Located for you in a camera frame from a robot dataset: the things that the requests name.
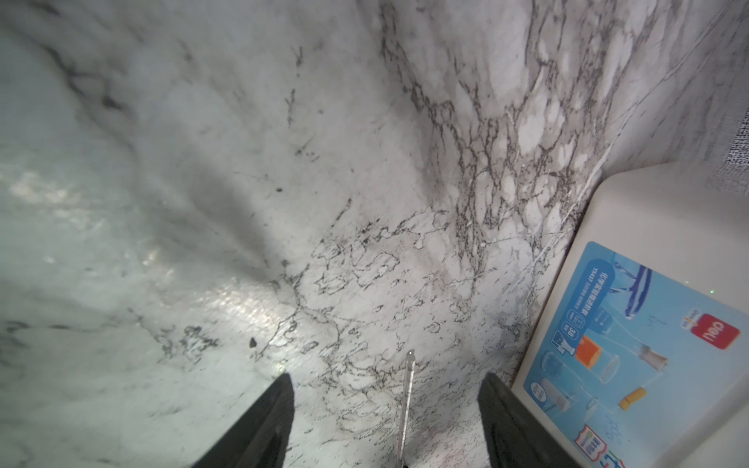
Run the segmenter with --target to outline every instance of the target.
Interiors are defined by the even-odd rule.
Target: glass stirring rod
[[[401,402],[401,423],[398,426],[398,443],[395,446],[395,468],[403,466],[403,446],[406,443],[406,424],[408,424],[408,405],[411,403],[411,389],[413,388],[413,368],[416,355],[413,350],[406,354],[406,372],[403,378],[403,400]]]

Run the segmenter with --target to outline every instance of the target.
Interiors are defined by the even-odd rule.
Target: marble surface
[[[284,371],[287,467],[389,466],[409,348],[409,466],[486,467],[596,184],[748,107],[745,1],[0,12],[9,467],[189,466]]]

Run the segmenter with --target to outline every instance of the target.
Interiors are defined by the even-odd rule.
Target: red label
[[[691,331],[693,335],[699,336],[722,350],[729,347],[733,343],[733,340],[741,333],[741,330],[735,326],[731,326],[710,314],[704,314],[700,317],[697,325],[692,327]]]

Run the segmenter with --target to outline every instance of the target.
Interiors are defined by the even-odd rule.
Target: marble countertop
[[[743,1],[0,11],[6,466],[189,466],[282,372],[286,467],[389,466],[414,348],[409,466],[486,467],[598,182],[748,107]]]

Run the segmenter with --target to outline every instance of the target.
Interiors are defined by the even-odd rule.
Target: plastic container
[[[749,198],[714,173],[592,197],[512,387],[583,467],[749,466]]]

